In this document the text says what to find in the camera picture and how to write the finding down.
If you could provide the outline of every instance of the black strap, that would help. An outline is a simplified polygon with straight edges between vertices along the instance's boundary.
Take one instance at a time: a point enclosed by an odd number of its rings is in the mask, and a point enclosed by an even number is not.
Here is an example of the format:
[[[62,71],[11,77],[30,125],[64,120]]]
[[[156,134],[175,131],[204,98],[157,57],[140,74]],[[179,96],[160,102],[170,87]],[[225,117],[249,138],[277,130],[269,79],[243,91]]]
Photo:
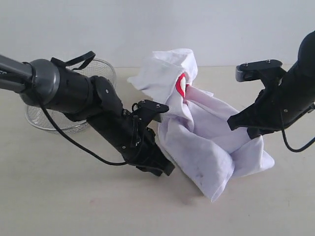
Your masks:
[[[90,63],[91,61],[95,58],[96,54],[93,52],[93,51],[89,51],[88,53],[85,53],[84,55],[82,56],[79,56],[77,58],[74,58],[72,60],[69,60],[67,62],[64,62],[62,60],[59,60],[57,58],[51,58],[51,62],[57,66],[60,66],[60,67],[68,67],[68,66],[73,66],[73,65],[76,65],[80,62],[83,62],[82,65],[80,65],[78,68],[74,68],[72,70],[83,70],[84,68],[86,68]]]

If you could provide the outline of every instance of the beige table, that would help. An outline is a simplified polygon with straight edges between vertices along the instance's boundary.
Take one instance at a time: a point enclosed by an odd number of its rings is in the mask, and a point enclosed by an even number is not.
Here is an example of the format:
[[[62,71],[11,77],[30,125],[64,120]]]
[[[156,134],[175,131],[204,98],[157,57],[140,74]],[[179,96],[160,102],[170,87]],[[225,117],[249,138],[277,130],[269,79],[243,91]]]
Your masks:
[[[129,109],[145,98],[126,82],[137,72],[117,69],[117,93]],[[200,68],[194,85],[239,110],[262,88],[236,82],[234,67]],[[30,126],[17,95],[1,91],[0,101],[0,236],[314,234],[315,145],[296,154],[280,133],[265,136],[274,168],[230,181],[212,204],[178,168],[158,178],[131,166],[106,166],[61,136]],[[288,130],[295,148],[314,136],[314,116]],[[91,128],[72,137],[107,160],[120,160]]]

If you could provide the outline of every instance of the crumpled fabric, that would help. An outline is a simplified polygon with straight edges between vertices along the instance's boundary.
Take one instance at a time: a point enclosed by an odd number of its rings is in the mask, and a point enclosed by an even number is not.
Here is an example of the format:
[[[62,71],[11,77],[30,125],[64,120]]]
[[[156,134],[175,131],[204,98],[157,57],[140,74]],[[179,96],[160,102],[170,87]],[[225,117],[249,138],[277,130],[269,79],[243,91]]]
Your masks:
[[[267,170],[275,161],[264,151],[263,137],[251,140],[246,128],[230,130],[227,120],[238,111],[213,93],[195,88],[197,73],[192,50],[157,51],[128,81],[169,106],[158,125],[160,145],[214,202],[231,178]]]

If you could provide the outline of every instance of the wire mesh basket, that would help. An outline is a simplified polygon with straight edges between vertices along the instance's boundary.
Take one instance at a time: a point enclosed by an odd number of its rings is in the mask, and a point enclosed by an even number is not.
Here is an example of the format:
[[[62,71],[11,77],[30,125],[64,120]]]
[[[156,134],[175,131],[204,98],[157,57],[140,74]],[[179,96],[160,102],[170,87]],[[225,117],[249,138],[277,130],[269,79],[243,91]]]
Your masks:
[[[78,66],[79,64],[68,67],[68,68],[72,69]],[[105,77],[112,83],[113,87],[116,88],[115,69],[110,63],[104,60],[94,59],[86,68],[84,68],[83,70],[78,70],[76,72],[83,74],[87,77],[91,77],[95,75]],[[73,134],[73,133],[80,132],[89,127],[89,124],[86,122],[86,120],[79,121],[79,122],[72,122],[67,117],[65,117],[65,115],[62,114],[61,112],[48,110],[48,113],[50,114],[52,119],[55,121],[55,123],[59,126],[59,128],[64,133]],[[51,133],[58,133],[58,131],[49,122],[49,120],[47,119],[47,117],[45,116],[41,108],[27,105],[25,108],[25,117],[26,117],[26,120],[32,126],[38,129],[45,130]]]

